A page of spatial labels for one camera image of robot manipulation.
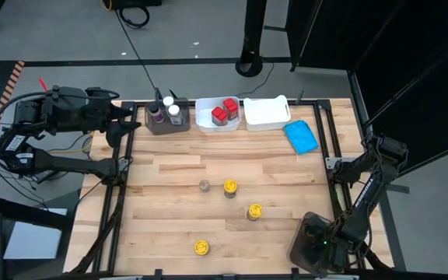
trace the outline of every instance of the butcher block tabletop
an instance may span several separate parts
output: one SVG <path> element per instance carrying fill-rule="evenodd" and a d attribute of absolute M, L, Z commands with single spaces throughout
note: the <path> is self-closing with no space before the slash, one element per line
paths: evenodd
<path fill-rule="evenodd" d="M 331 106 L 342 155 L 361 155 L 351 100 L 331 99 Z M 319 142 L 313 107 L 290 106 L 290 111 L 292 121 L 304 120 Z M 327 118 L 321 113 L 334 156 Z M 135 131 L 132 147 L 116 275 L 153 275 L 157 268 L 164 275 L 288 274 L 295 265 L 286 255 L 300 219 L 306 212 L 334 218 L 320 148 L 298 156 L 283 130 L 249 132 L 244 119 L 237 131 L 205 134 L 195 124 L 193 109 L 190 131 L 153 135 L 144 126 L 144 115 L 140 109 L 143 126 Z M 97 131 L 90 156 L 111 155 L 105 134 Z M 200 191 L 201 180 L 210 183 L 209 192 Z M 226 180 L 237 182 L 235 198 L 225 197 Z M 86 175 L 81 195 L 98 181 Z M 362 187 L 351 189 L 353 201 Z M 96 239 L 105 190 L 100 185 L 79 204 L 64 271 L 74 268 Z M 252 204 L 263 208 L 254 222 L 246 217 Z M 371 226 L 372 250 L 393 265 L 379 207 L 371 215 Z M 194 252 L 198 240 L 210 247 L 204 256 Z M 102 269 L 109 247 L 107 240 Z"/>

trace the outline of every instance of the concrete floor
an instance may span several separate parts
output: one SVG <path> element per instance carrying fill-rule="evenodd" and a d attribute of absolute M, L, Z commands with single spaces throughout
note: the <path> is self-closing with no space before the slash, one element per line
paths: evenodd
<path fill-rule="evenodd" d="M 152 18 L 146 28 L 128 29 L 128 33 L 142 58 L 235 58 L 240 55 L 243 43 L 245 3 L 242 0 L 165 0 L 162 6 L 149 8 Z M 287 7 L 287 1 L 269 0 L 265 24 L 284 26 Z M 288 57 L 285 33 L 265 30 L 261 53 L 268 57 Z M 116 16 L 104 11 L 97 0 L 26 0 L 25 5 L 7 0 L 3 6 L 0 60 L 100 59 L 135 59 L 135 56 Z M 156 86 L 170 88 L 180 96 L 198 98 L 252 90 L 264 81 L 270 67 L 271 64 L 265 64 L 264 71 L 252 79 L 237 75 L 234 64 L 150 65 L 147 69 Z M 302 90 L 305 97 L 312 98 L 352 97 L 345 72 L 299 69 L 290 73 L 289 67 L 289 64 L 275 64 L 268 83 L 254 97 L 278 94 L 297 97 Z M 48 86 L 83 89 L 101 86 L 119 92 L 123 100 L 153 96 L 141 66 L 25 67 L 13 96 L 40 90 L 40 77 Z M 2 121 L 11 120 L 10 107 Z M 78 136 L 79 133 L 60 134 L 35 144 L 46 149 L 63 148 Z M 389 193 L 407 269 L 448 273 L 448 156 L 395 183 L 411 188 L 411 194 Z M 81 175 L 69 174 L 36 186 L 33 192 L 51 201 L 50 206 L 72 209 L 81 185 Z M 36 204 L 17 194 L 1 179 L 0 196 Z M 66 245 L 66 242 L 65 235 L 62 243 Z M 55 261 L 18 271 L 16 278 L 56 275 L 61 271 L 63 257 L 62 254 Z"/>

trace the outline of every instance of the blue sponge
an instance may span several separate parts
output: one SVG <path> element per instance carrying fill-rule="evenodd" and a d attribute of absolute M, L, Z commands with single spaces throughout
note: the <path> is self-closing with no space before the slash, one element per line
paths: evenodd
<path fill-rule="evenodd" d="M 303 155 L 306 152 L 317 149 L 316 138 L 305 121 L 292 122 L 285 125 L 283 129 L 297 154 Z"/>

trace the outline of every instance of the white plastic bin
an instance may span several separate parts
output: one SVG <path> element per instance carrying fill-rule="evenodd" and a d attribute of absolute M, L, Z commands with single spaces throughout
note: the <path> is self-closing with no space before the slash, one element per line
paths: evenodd
<path fill-rule="evenodd" d="M 216 97 L 216 98 L 201 98 L 196 100 L 194 110 L 196 112 L 196 124 L 201 132 L 221 132 L 221 131 L 235 131 L 240 126 L 241 122 L 241 108 L 238 106 L 238 117 L 228 121 L 224 126 L 217 126 L 212 122 L 212 110 L 219 106 L 224 107 L 224 100 L 232 98 L 236 104 L 240 104 L 238 97 Z"/>
<path fill-rule="evenodd" d="M 292 119 L 288 100 L 280 95 L 274 99 L 243 101 L 248 131 L 282 129 Z"/>

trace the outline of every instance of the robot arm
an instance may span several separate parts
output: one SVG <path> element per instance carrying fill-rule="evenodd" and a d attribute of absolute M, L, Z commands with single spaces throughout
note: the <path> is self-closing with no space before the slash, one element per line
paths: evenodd
<path fill-rule="evenodd" d="M 107 133 L 111 147 L 120 146 L 122 136 L 141 124 L 121 121 L 132 112 L 114 106 L 110 102 L 110 93 L 100 88 L 88 88 L 84 93 L 76 88 L 54 86 L 43 96 L 19 101 L 12 126 L 0 138 L 0 160 L 5 163 L 0 165 L 9 172 L 25 176 L 56 170 L 93 173 L 102 179 L 113 180 L 121 169 L 115 159 L 89 161 L 52 156 L 26 143 L 30 137 L 41 140 L 43 131 L 56 135 L 65 131 L 87 133 L 99 130 Z"/>
<path fill-rule="evenodd" d="M 354 202 L 334 222 L 308 212 L 297 228 L 289 251 L 292 263 L 312 274 L 325 277 L 327 271 L 340 272 L 348 267 L 349 252 L 369 248 L 364 244 L 369 229 L 369 216 L 388 184 L 397 178 L 407 163 L 407 146 L 384 136 L 373 136 L 366 143 L 367 151 L 359 158 L 336 162 L 328 174 L 334 184 L 350 184 L 361 173 L 372 171 L 369 180 Z"/>

